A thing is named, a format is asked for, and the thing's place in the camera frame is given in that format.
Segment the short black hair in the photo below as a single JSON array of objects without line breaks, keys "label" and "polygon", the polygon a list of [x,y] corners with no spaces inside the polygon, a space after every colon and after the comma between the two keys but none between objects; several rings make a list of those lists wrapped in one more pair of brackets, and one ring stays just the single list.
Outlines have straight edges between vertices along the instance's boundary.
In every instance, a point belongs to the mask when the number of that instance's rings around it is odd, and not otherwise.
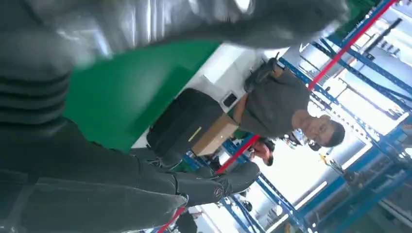
[{"label": "short black hair", "polygon": [[270,156],[269,156],[269,159],[268,159],[268,163],[266,164],[267,166],[271,166],[273,164],[273,154],[271,154]]},{"label": "short black hair", "polygon": [[324,147],[335,147],[341,144],[343,142],[343,139],[345,138],[345,128],[343,127],[343,125],[334,120],[330,121],[335,131],[333,132],[332,137],[330,138],[328,143],[323,145]]},{"label": "short black hair", "polygon": [[265,144],[265,146],[269,149],[270,152],[273,152],[275,150],[275,144],[273,143],[272,140],[270,140],[267,137],[261,137],[258,140],[260,143]]}]

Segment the metal rack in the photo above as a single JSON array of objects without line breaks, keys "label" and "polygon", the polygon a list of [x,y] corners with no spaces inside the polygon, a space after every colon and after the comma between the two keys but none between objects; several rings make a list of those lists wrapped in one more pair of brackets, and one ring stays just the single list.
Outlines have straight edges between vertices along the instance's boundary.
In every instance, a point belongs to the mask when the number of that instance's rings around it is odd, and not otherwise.
[{"label": "metal rack", "polygon": [[[365,27],[368,25],[370,26],[372,20],[376,20],[376,16],[381,15],[382,11],[388,8],[388,4],[393,2],[393,0],[384,0],[382,4],[380,4],[375,11],[371,13],[370,17],[361,23],[359,27],[356,28],[345,40],[340,41],[335,37],[329,37],[328,40],[341,48],[346,48],[353,38],[358,36],[359,33],[364,32]],[[324,48],[316,42],[313,42],[312,45],[324,54],[328,55],[330,58],[336,59],[336,52],[333,51],[331,47]],[[364,63],[366,66],[375,70],[378,74],[386,77],[408,93],[412,94],[412,87],[398,79],[396,76],[390,74],[388,71],[382,69],[362,54],[351,48],[347,49],[347,53]],[[298,68],[292,66],[285,59],[280,58],[279,61],[290,69],[303,82],[313,84],[310,77]],[[369,84],[371,87],[378,90],[388,99],[396,103],[399,107],[405,110],[405,112],[410,112],[410,110],[412,110],[411,106],[401,100],[409,100],[409,97],[378,85],[342,60],[338,60],[338,63],[349,72]],[[312,200],[303,206],[299,211],[297,211],[295,207],[288,202],[288,200],[275,188],[273,184],[269,182],[264,175],[259,176],[257,184],[260,185],[262,190],[275,203],[279,204],[284,210],[286,210],[285,212],[288,213],[291,220],[303,232],[343,232],[350,224],[353,224],[356,219],[367,213],[379,200],[399,187],[412,175],[412,162],[410,159],[405,159],[405,157],[402,158],[403,147],[400,140],[405,137],[405,134],[400,127],[397,127],[387,135],[380,134],[371,126],[367,125],[362,119],[345,108],[345,106],[341,105],[337,98],[330,95],[318,84],[314,85],[314,93],[312,93],[311,96],[320,107],[323,107],[330,114],[335,115],[340,119],[342,118],[337,109],[342,109],[345,111],[351,118],[353,118],[356,125],[349,125],[350,123],[348,121],[346,123],[354,129],[359,138],[369,141],[373,145],[371,149],[369,149],[361,158],[354,162],[347,170],[352,172],[370,171],[371,169],[368,166],[372,163],[376,163],[380,160],[385,161],[385,158],[389,158],[388,161],[385,162],[385,166],[381,167],[379,171],[375,172],[373,175],[370,175],[369,173],[367,179],[362,182],[361,187],[354,190],[348,191],[348,186],[346,185],[345,179],[339,177],[337,180],[324,188],[317,196],[312,198]],[[246,145],[251,138],[252,135],[245,139],[239,147],[236,147],[231,141],[224,142],[223,147],[228,154],[234,155],[238,149]],[[249,162],[248,158],[244,154],[236,160],[239,163]],[[187,162],[192,169],[197,169],[199,166],[203,166],[191,158],[190,152],[184,156],[184,161]],[[330,199],[332,196],[338,196],[342,193],[344,195],[340,203],[333,206],[333,208],[329,209],[326,214],[321,216],[321,219],[316,222],[316,228],[312,227],[312,224],[309,224],[312,222],[311,215],[314,215],[314,213],[322,207],[324,201]],[[243,206],[238,203],[236,198],[231,198],[237,203],[237,206],[242,209]],[[250,232],[249,226],[254,226],[254,230],[257,229],[259,232],[264,232],[264,229],[257,221],[253,221],[253,217],[251,217],[247,211],[242,212],[245,218],[249,220],[248,224],[245,224],[242,222],[241,218],[237,216],[231,205],[227,204],[225,200],[221,200],[221,203],[244,231]]]}]

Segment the black suitcase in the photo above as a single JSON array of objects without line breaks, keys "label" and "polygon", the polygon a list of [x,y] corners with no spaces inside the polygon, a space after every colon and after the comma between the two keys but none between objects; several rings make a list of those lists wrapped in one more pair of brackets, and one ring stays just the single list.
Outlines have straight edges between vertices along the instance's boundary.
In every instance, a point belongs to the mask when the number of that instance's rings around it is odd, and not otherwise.
[{"label": "black suitcase", "polygon": [[222,114],[212,97],[188,88],[150,128],[147,141],[158,157],[181,159]]}]

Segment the yellow label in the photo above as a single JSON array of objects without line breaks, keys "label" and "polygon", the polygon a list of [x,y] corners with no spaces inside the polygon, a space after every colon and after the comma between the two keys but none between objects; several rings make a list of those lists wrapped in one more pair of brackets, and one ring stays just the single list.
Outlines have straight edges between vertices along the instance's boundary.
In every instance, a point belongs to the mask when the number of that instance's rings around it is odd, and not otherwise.
[{"label": "yellow label", "polygon": [[189,141],[188,141],[188,142],[190,142],[191,140],[193,140],[194,137],[200,132],[201,129],[202,129],[202,127],[199,127],[199,128],[196,130],[196,132],[194,132],[194,134],[192,135],[192,137],[189,138]]}]

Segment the blue metal shelving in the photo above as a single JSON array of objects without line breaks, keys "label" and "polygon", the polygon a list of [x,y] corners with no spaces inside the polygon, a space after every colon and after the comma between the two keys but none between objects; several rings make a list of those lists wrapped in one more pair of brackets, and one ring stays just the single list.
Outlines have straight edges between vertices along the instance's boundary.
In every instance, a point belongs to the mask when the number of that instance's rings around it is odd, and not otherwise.
[{"label": "blue metal shelving", "polygon": [[[371,16],[364,20],[363,23],[360,24],[358,28],[356,28],[344,41],[339,41],[339,39],[335,37],[329,37],[328,39],[340,46],[341,48],[347,45],[347,42],[350,41],[356,34],[358,34],[362,28],[376,15],[379,11],[381,11],[385,4],[387,4],[389,0],[384,0],[375,11],[371,14]],[[322,40],[323,44],[326,46],[319,45],[318,43],[312,43],[314,47],[328,55],[329,57],[333,57],[336,52],[332,49],[331,46],[325,41]],[[375,70],[377,73],[383,75],[384,77],[388,78],[391,82],[398,85],[402,89],[406,90],[408,93],[412,94],[412,87],[407,85],[405,82],[397,78],[396,76],[390,74],[388,71],[382,69],[362,54],[350,49],[348,53],[358,59],[360,62],[364,63],[371,69]],[[291,65],[285,59],[280,58],[279,61],[283,63],[288,69],[290,69],[298,78],[300,78],[305,83],[310,83],[312,81],[306,74],[300,71],[298,68]],[[405,100],[411,100],[410,97],[406,95],[402,95],[400,93],[396,93],[393,90],[390,90],[386,87],[378,85],[377,83],[373,82],[371,79],[360,73],[359,71],[352,68],[349,64],[345,63],[344,61],[340,60],[339,64],[346,68],[349,72],[353,73],[361,80],[378,90],[380,93],[383,93],[388,99],[399,105],[406,111],[412,110],[410,106],[408,106],[405,102],[400,100],[399,98]],[[391,161],[376,175],[370,178],[366,183],[363,184],[362,189],[355,190],[350,193],[350,195],[341,201],[338,205],[336,205],[329,214],[325,215],[323,219],[317,223],[316,229],[309,226],[307,223],[306,217],[309,213],[316,210],[318,206],[326,200],[328,197],[334,195],[335,193],[339,192],[343,188],[346,187],[345,180],[342,177],[339,177],[337,180],[329,184],[324,190],[322,190],[317,196],[315,196],[310,202],[308,202],[305,206],[303,206],[299,211],[297,211],[294,206],[288,202],[288,200],[275,188],[273,184],[264,176],[260,175],[257,184],[260,185],[262,190],[277,204],[279,204],[285,212],[289,215],[291,220],[298,226],[303,232],[307,232],[308,229],[311,229],[312,232],[342,232],[344,231],[350,224],[353,224],[357,218],[361,217],[363,214],[367,213],[381,198],[388,195],[394,189],[399,187],[404,180],[409,178],[412,175],[411,166],[406,166],[405,163],[401,163],[399,161],[399,153],[402,151],[402,146],[398,142],[399,138],[404,134],[403,131],[398,127],[392,132],[387,135],[381,135],[374,129],[372,129],[369,125],[367,125],[363,120],[359,119],[356,115],[354,115],[351,111],[349,111],[345,106],[342,106],[338,99],[330,95],[326,92],[320,85],[316,85],[314,89],[314,93],[312,93],[312,97],[317,101],[318,105],[323,106],[326,110],[328,110],[331,114],[338,115],[334,109],[335,105],[346,113],[348,113],[359,126],[363,129],[363,132],[358,132],[359,136],[366,138],[372,143],[372,148],[368,150],[361,158],[359,158],[356,162],[354,162],[348,170],[357,172],[362,171],[365,166],[367,166],[372,161],[375,161],[377,158],[383,158],[384,156],[390,157]],[[243,141],[243,144],[250,140],[252,136],[249,135],[247,139]],[[223,148],[230,154],[233,155],[238,148],[236,145],[233,144],[231,141],[226,141],[223,144]],[[193,160],[190,157],[190,153],[185,155],[184,158],[185,162],[187,162],[192,169],[197,169],[199,166],[204,166],[204,164],[200,164]],[[249,159],[243,154],[240,158],[237,159],[238,163],[245,163],[249,162]],[[397,174],[395,178],[390,178],[388,174]],[[239,206],[242,210],[242,213],[245,215],[246,220],[249,224],[245,224],[241,221],[241,219],[237,216],[235,211],[233,211],[232,207],[226,203],[225,200],[221,200],[223,206],[229,211],[229,213],[234,217],[234,219],[239,223],[243,230],[246,232],[250,232],[248,226],[253,225],[255,226],[254,229],[257,229],[259,232],[264,232],[264,229],[259,225],[259,223],[248,215],[247,211],[245,211],[244,207],[241,203],[236,199],[236,197],[232,197],[233,201]],[[333,225],[331,229],[327,223],[330,223],[330,219],[334,219],[337,217],[341,217],[343,220],[338,221],[337,224]]]},{"label": "blue metal shelving", "polygon": [[[312,45],[317,48],[319,51],[323,52],[324,54],[326,54],[327,56],[329,56],[330,58],[333,57],[333,55],[327,50],[325,49],[323,46],[319,45],[316,42],[312,42]],[[365,83],[367,83],[368,85],[370,85],[371,87],[373,87],[375,90],[377,90],[378,92],[384,94],[388,99],[392,100],[394,103],[396,103],[399,107],[403,108],[404,110],[412,110],[412,108],[407,105],[405,102],[402,102],[400,99],[396,98],[395,96],[393,96],[393,94],[391,94],[390,92],[388,92],[388,88],[383,87],[381,85],[378,85],[377,83],[373,82],[371,79],[369,79],[368,77],[366,77],[364,74],[362,74],[360,71],[356,70],[355,68],[351,67],[348,63],[346,63],[343,60],[339,60],[338,63],[343,66],[345,69],[347,69],[349,72],[351,72],[352,74],[354,74],[355,76],[357,76],[359,79],[361,79],[362,81],[364,81]]]},{"label": "blue metal shelving", "polygon": [[[246,143],[253,135],[248,135],[246,139],[244,139],[243,143]],[[236,147],[233,142],[227,140],[223,143],[223,147],[230,155],[234,155],[238,148]],[[241,159],[240,163],[247,163],[250,162],[249,159],[243,154],[239,159]],[[257,184],[262,188],[262,190],[278,205],[280,205],[290,218],[294,221],[296,226],[298,226],[303,232],[306,232],[307,229],[311,228],[309,224],[305,221],[303,216],[295,209],[295,207],[275,188],[275,186],[263,175],[260,174],[259,178],[256,180]]]}]

